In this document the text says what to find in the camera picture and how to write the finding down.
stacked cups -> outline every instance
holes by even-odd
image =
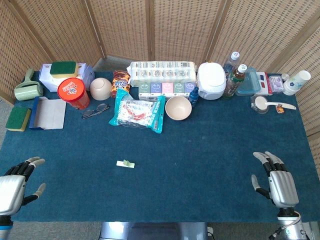
[[[311,78],[311,74],[306,71],[302,70],[298,72],[294,77],[291,77],[289,80],[285,81],[283,86],[284,86],[284,91],[283,93],[285,95],[294,95],[296,92],[298,92],[302,86],[308,82]]]

blue bottle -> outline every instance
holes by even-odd
[[[198,90],[199,88],[195,86],[192,92],[190,92],[188,100],[190,101],[192,107],[194,107],[198,101],[198,98],[199,98]]]

blue felt tablecloth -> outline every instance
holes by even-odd
[[[110,72],[96,77],[112,79]],[[131,89],[137,98],[137,88]],[[56,93],[45,92],[51,99]],[[297,106],[294,96],[268,97]],[[200,98],[184,121],[166,114],[163,131],[111,126],[111,108],[81,119],[66,106],[64,128],[7,131],[0,171],[29,157],[46,159],[27,183],[26,195],[47,183],[43,196],[21,208],[18,221],[275,222],[278,210],[256,193],[251,174],[267,188],[255,151],[280,157],[295,180],[302,220],[320,220],[320,182],[298,110],[258,114],[250,97]],[[91,100],[90,108],[100,101]],[[32,108],[33,100],[16,106]],[[129,160],[135,168],[116,166]]]

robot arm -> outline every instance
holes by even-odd
[[[16,166],[11,167],[4,176],[0,176],[0,240],[9,237],[13,227],[11,216],[16,214],[21,206],[38,199],[46,188],[43,183],[38,190],[25,197],[27,181],[36,167],[43,164],[45,160],[38,156],[29,158]]]
[[[266,171],[269,190],[260,187],[256,175],[251,176],[252,186],[257,193],[270,199],[279,208],[277,217],[281,227],[269,239],[274,240],[284,231],[285,238],[288,240],[308,240],[309,238],[301,222],[301,216],[294,209],[299,203],[299,199],[291,173],[288,172],[280,158],[268,151],[265,153],[254,152],[253,156],[260,160]]]

red plastic jar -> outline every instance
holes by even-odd
[[[84,82],[76,77],[71,77],[60,83],[58,96],[76,109],[85,109],[90,103]]]

